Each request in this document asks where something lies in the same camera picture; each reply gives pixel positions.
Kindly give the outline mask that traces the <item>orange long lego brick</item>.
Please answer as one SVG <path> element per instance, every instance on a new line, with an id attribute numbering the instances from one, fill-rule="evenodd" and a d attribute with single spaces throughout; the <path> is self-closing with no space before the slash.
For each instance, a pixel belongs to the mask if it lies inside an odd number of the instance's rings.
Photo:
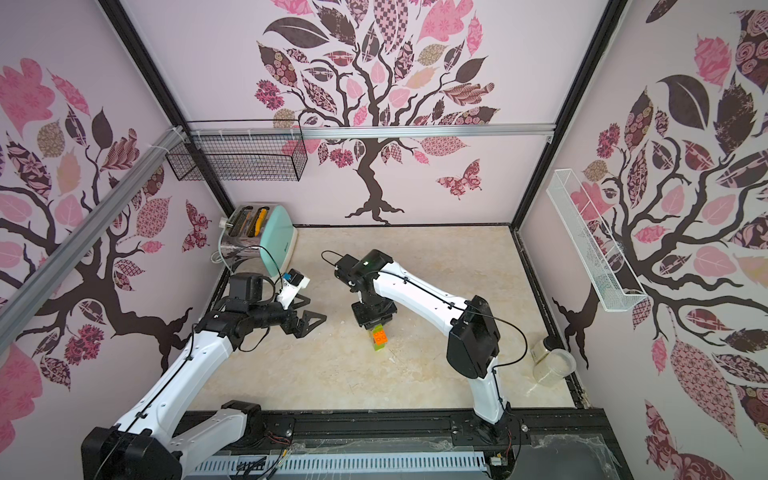
<path id="1" fill-rule="evenodd" d="M 371 332 L 371 337 L 372 337 L 373 345 L 374 346 L 375 345 L 383 345 L 383 346 L 386 347 L 386 345 L 388 343 L 388 337 L 387 337 L 386 332 L 384 330 L 383 331 L 379 331 L 379 332 L 373 332 L 372 331 Z"/>

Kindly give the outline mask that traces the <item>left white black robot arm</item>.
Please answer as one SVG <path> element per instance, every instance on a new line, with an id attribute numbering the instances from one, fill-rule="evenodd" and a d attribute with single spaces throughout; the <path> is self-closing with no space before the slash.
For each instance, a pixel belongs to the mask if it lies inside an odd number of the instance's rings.
<path id="1" fill-rule="evenodd" d="M 310 280 L 295 269 L 273 284 L 269 277 L 239 273 L 193 328 L 180 356 L 155 385 L 109 428 L 96 427 L 81 446 L 86 479 L 182 479 L 223 447 L 240 440 L 257 407 L 222 407 L 197 426 L 176 429 L 208 379 L 255 330 L 279 327 L 287 335 L 307 336 L 326 317 L 307 310 L 302 295 Z"/>

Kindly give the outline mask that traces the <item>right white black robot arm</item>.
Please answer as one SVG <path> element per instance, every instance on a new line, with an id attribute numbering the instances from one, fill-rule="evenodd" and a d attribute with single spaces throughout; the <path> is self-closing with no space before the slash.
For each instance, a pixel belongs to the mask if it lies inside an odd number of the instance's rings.
<path id="1" fill-rule="evenodd" d="M 361 259 L 343 255 L 333 266 L 334 276 L 358 295 L 351 308 L 360 327 L 384 326 L 400 306 L 425 319 L 445 336 L 446 360 L 467 379 L 475 416 L 493 432 L 507 427 L 511 414 L 497 378 L 499 319 L 487 300 L 445 292 L 376 249 Z"/>

